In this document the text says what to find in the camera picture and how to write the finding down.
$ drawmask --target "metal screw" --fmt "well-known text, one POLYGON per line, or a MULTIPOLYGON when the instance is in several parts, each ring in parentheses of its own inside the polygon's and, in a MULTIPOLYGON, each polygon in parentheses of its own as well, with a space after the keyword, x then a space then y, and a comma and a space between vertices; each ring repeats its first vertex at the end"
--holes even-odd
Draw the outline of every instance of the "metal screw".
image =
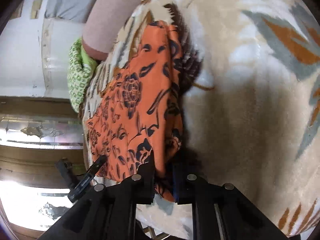
POLYGON ((94 190, 95 191, 102 191, 104 189, 104 185, 103 184, 97 184, 94 186, 94 190))
POLYGON ((131 179, 134 181, 140 180, 142 177, 140 174, 134 174, 131 176, 131 179))
POLYGON ((224 185, 224 188, 227 190, 233 190, 235 188, 235 186, 232 183, 226 183, 224 185))
POLYGON ((193 181, 193 180, 196 180, 196 179, 197 179, 197 176, 194 175, 194 174, 189 174, 189 175, 187 176, 187 179, 193 181))

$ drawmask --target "white wall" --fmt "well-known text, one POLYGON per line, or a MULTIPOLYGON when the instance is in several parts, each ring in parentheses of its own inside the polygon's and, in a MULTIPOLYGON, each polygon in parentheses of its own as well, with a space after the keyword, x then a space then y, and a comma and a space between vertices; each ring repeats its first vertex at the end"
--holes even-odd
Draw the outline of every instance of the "white wall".
POLYGON ((10 20, 0 36, 0 95, 43 97, 41 35, 47 0, 38 19, 30 19, 33 0, 24 0, 20 18, 10 20))
POLYGON ((44 20, 42 37, 43 72, 46 97, 68 98, 67 70, 69 50, 82 35, 84 24, 50 18, 44 20))

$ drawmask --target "patterned blanket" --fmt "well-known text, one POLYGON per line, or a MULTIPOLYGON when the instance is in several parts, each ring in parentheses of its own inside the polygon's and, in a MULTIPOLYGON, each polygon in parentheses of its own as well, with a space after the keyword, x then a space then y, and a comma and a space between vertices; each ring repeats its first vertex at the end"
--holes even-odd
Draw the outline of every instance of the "patterned blanket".
MULTIPOLYGON (((182 143, 196 153, 202 175, 235 184, 288 236, 315 226, 320 27, 302 0, 142 0, 96 69, 81 105, 84 124, 137 52, 150 18, 179 32, 187 70, 181 105, 188 140, 182 143)), ((151 206, 138 205, 137 218, 192 238, 190 205, 156 197, 151 206)))

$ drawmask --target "cream blanket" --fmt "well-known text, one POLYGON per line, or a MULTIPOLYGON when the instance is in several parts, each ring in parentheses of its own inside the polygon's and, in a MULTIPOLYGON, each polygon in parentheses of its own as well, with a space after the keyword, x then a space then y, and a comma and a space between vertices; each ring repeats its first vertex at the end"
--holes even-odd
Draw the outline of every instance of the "cream blanket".
MULTIPOLYGON (((83 123, 114 70, 133 55, 148 17, 187 26, 185 62, 202 62, 182 105, 186 146, 197 153, 203 175, 213 184, 233 183, 288 236, 315 226, 320 27, 302 0, 143 0, 96 70, 83 123)), ((138 205, 137 218, 192 238, 190 205, 157 197, 151 206, 138 205)))

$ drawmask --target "floral pattern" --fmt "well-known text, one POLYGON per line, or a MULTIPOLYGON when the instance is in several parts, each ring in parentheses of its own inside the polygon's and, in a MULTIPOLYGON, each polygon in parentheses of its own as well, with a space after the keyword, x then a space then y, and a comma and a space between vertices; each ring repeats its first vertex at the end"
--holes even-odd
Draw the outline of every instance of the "floral pattern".
POLYGON ((92 160, 108 157, 98 176, 122 181, 154 154, 156 190, 174 201, 165 163, 181 147, 181 59, 176 26, 162 21, 146 26, 136 54, 117 70, 87 121, 92 160))
POLYGON ((124 106, 128 108, 128 117, 131 119, 135 112, 136 106, 141 100, 142 83, 136 73, 126 75, 123 84, 123 100, 124 106))

